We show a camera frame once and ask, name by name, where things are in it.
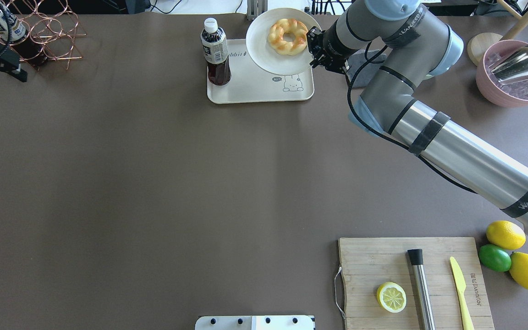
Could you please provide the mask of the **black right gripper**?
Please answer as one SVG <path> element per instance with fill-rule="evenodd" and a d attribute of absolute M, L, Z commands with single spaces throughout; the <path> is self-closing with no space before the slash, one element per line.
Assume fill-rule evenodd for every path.
<path fill-rule="evenodd" d="M 327 71 L 345 75 L 349 69 L 346 59 L 339 59 L 325 49 L 324 34 L 318 27 L 312 27 L 306 34 L 308 52 L 313 57 L 309 63 L 311 68 L 322 66 Z"/>

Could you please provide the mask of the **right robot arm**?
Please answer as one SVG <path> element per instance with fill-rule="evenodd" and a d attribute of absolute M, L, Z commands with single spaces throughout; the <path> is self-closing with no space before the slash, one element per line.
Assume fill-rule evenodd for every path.
<path fill-rule="evenodd" d="M 446 72 L 463 41 L 418 0 L 358 0 L 329 29 L 307 33 L 312 67 L 345 73 L 370 41 L 390 48 L 350 117 L 370 133 L 447 172 L 518 220 L 528 235 L 528 168 L 413 97 L 427 75 Z"/>

